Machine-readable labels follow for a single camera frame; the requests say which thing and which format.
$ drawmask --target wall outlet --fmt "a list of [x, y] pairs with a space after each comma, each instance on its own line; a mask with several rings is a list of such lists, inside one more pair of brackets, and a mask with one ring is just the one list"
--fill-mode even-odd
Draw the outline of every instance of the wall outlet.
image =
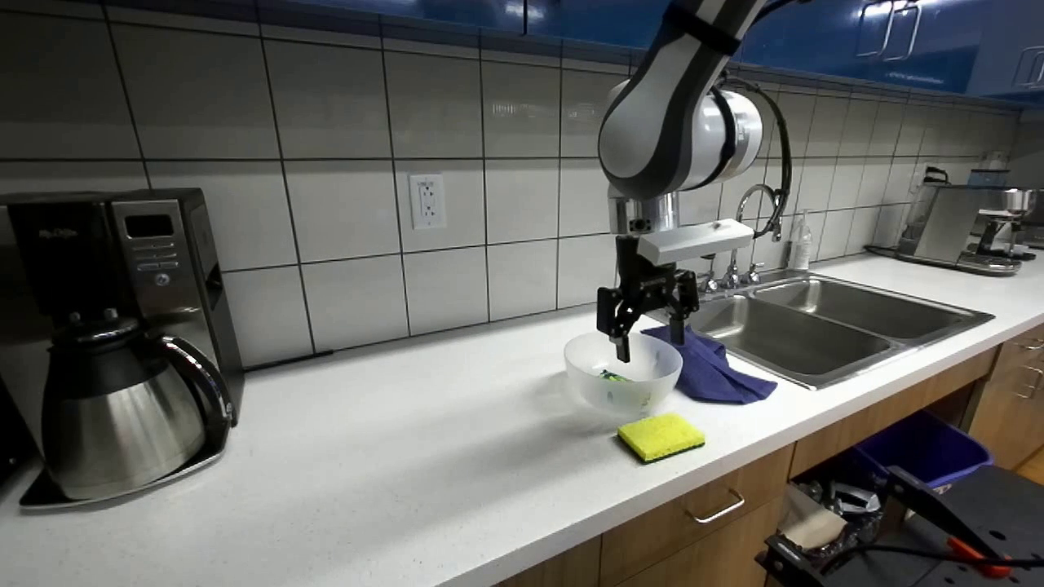
[[444, 177], [412, 177], [413, 231], [446, 228]]

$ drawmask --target soap dispenser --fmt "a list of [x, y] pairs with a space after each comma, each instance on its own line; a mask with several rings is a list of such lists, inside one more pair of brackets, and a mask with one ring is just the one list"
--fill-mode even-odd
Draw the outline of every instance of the soap dispenser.
[[789, 271], [812, 271], [812, 231], [806, 215], [793, 222], [789, 240], [787, 240], [787, 268]]

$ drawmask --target purple towel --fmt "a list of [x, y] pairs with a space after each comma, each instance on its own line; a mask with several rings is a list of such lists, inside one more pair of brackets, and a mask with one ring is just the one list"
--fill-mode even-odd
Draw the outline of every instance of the purple towel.
[[[655, 340], [674, 346], [670, 326], [646, 328], [646, 336], [655, 336]], [[718, 340], [707, 340], [707, 336], [686, 328], [686, 346], [679, 348], [679, 356], [681, 356], [679, 387], [681, 387], [681, 396], [689, 396], [696, 402], [751, 403], [751, 402], [769, 399], [778, 387], [778, 381], [762, 381], [762, 379], [751, 379], [743, 373], [733, 373], [728, 365], [725, 346]]]

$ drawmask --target kitchen sink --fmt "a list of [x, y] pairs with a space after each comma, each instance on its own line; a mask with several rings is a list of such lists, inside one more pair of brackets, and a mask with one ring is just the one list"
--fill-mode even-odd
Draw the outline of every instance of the kitchen sink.
[[913, 296], [885, 293], [885, 291], [870, 291], [846, 281], [808, 278], [808, 273], [762, 284], [753, 291], [753, 296], [766, 303], [793, 306], [812, 316], [826, 316], [836, 322], [849, 322], [855, 328], [865, 328], [903, 346], [935, 341], [993, 320], [989, 312], [944, 306], [931, 299], [913, 299]]
[[833, 385], [897, 348], [885, 336], [743, 293], [705, 299], [689, 326], [801, 385]]
[[961, 306], [801, 273], [705, 296], [689, 326], [784, 379], [822, 387], [989, 320]]

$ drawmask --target kitchen counter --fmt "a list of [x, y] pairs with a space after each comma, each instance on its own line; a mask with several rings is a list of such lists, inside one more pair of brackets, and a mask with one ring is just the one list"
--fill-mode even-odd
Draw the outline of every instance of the kitchen counter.
[[1044, 322], [1044, 261], [1019, 278], [885, 259], [815, 273], [995, 320], [822, 393], [672, 396], [707, 447], [655, 465], [563, 393], [561, 346], [594, 328], [592, 311], [257, 373], [221, 463], [184, 482], [51, 514], [18, 512], [30, 473], [5, 482], [0, 585], [494, 585]]

